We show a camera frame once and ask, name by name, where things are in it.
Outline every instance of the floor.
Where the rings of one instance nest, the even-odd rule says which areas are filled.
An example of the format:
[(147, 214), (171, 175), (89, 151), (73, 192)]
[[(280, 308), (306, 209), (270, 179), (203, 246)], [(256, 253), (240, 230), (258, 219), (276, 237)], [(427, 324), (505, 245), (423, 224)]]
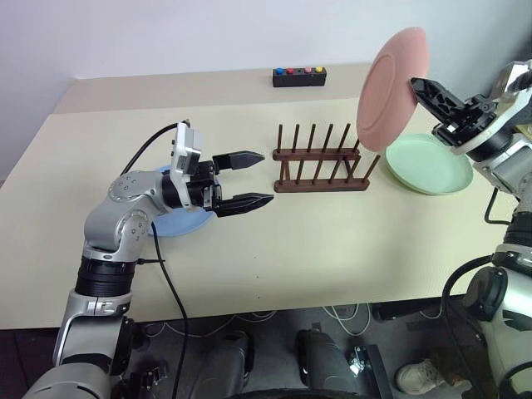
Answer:
[[(340, 318), (352, 313), (353, 306), (337, 307)], [(247, 314), (247, 319), (256, 317)], [(191, 333), (204, 335), (226, 323), (231, 316), (201, 318), (191, 321)], [(367, 310), (361, 307), (356, 318), (345, 322), (351, 331), (358, 331), (367, 321)], [(238, 318), (215, 335), (207, 338), (191, 338), (185, 358), (185, 369), (181, 378), (178, 398), (185, 399), (190, 393), (198, 370), (216, 340), (232, 329), (245, 329), (253, 334), (255, 341), (255, 364), (245, 391), (254, 391), (273, 387), (303, 387), (299, 380), (297, 362), (293, 353), (293, 341), (300, 329), (308, 329), (314, 323), (320, 323), (322, 331), (328, 333), (345, 352), (360, 344), (376, 343), (387, 369), (390, 382), (393, 382), (395, 370), (408, 362), (422, 359), (432, 347), (450, 345), (446, 331), (440, 320), (428, 320), (415, 313), (396, 320), (380, 323), (372, 320), (369, 329), (362, 337), (349, 337), (321, 308), (284, 310), (277, 312), (268, 321), (249, 323)], [(171, 322), (171, 326), (180, 329), (180, 321)], [(154, 323), (146, 327), (149, 334), (157, 334), (162, 324)], [(457, 326), (461, 341), (474, 342), (470, 333)], [(50, 366), (50, 358), (57, 334), (56, 329), (0, 331), (0, 397), (2, 399), (20, 398), (28, 385), (33, 384)], [(148, 351), (133, 352), (129, 370), (134, 370), (142, 362), (166, 362), (170, 370), (169, 377), (162, 380), (153, 390), (156, 398), (169, 398), (173, 374), (179, 358), (182, 337), (168, 328), (150, 340)], [(423, 397), (434, 399), (460, 398), (466, 389), (453, 388), (446, 384), (427, 393)], [(395, 398), (408, 398), (398, 392), (392, 383)]]

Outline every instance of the blue plate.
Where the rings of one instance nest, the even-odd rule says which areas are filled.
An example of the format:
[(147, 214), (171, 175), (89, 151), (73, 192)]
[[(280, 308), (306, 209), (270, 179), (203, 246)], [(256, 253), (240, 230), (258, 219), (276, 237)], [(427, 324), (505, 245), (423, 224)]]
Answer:
[[(159, 168), (161, 172), (168, 170), (169, 165)], [(199, 229), (214, 216), (214, 212), (206, 212), (203, 209), (195, 212), (187, 212), (183, 208), (174, 209), (169, 214), (163, 214), (155, 218), (154, 223), (157, 228), (157, 235), (160, 237), (176, 237), (188, 234)]]

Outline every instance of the plate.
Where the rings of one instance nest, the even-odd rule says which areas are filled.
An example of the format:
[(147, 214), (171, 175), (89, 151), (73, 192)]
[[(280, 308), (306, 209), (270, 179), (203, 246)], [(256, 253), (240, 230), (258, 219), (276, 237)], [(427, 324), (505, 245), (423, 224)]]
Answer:
[(404, 135), (386, 150), (392, 173), (406, 186), (429, 195), (463, 190), (473, 180), (465, 155), (454, 155), (431, 135)]
[[(163, 172), (170, 168), (169, 165), (163, 166), (158, 170)], [(207, 224), (214, 216), (214, 212), (207, 212), (204, 209), (189, 212), (183, 208), (174, 209), (169, 214), (157, 216), (154, 220), (157, 228), (157, 235), (159, 237), (177, 237), (199, 229), (204, 224)], [(153, 230), (150, 228), (150, 235), (153, 235)]]
[(410, 79), (426, 77), (429, 53), (420, 27), (396, 33), (375, 57), (358, 102), (357, 133), (371, 151), (388, 147), (416, 109)]

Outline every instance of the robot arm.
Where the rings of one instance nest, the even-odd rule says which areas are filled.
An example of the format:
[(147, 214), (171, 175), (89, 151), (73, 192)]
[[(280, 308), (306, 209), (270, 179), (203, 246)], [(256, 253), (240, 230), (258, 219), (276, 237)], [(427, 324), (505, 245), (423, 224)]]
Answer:
[(85, 222), (85, 244), (76, 287), (69, 293), (53, 353), (55, 367), (25, 398), (98, 398), (111, 395), (110, 376), (125, 371), (133, 320), (125, 316), (131, 282), (151, 222), (174, 208), (203, 208), (219, 217), (267, 204), (272, 195), (246, 194), (222, 200), (215, 176), (264, 158), (250, 151), (200, 162), (200, 135), (179, 123), (170, 171), (131, 171), (116, 179)]
[(440, 121), (432, 134), (519, 201), (494, 267), (476, 273), (463, 299), (482, 327), (501, 397), (518, 397), (532, 391), (532, 143), (515, 125), (521, 112), (532, 112), (532, 60), (509, 64), (490, 98), (466, 103), (435, 81), (414, 78), (411, 85)]

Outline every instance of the green plate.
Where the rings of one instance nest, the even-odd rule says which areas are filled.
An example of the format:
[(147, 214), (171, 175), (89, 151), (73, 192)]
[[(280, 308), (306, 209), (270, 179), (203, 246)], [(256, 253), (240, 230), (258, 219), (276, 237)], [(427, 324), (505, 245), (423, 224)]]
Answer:
[(473, 180), (465, 155), (454, 155), (432, 135), (402, 135), (386, 150), (392, 173), (408, 187), (429, 195), (463, 190)]

